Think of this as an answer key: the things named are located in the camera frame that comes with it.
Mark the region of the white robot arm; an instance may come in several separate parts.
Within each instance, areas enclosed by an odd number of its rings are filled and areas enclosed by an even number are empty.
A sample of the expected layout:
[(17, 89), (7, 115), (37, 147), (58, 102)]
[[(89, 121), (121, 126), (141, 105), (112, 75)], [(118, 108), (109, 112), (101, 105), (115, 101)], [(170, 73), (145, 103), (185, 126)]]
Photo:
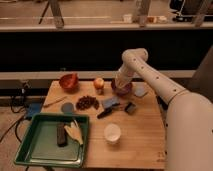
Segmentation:
[(144, 48), (125, 50), (116, 89), (137, 73), (168, 105), (165, 171), (213, 171), (213, 103), (152, 68), (147, 59)]

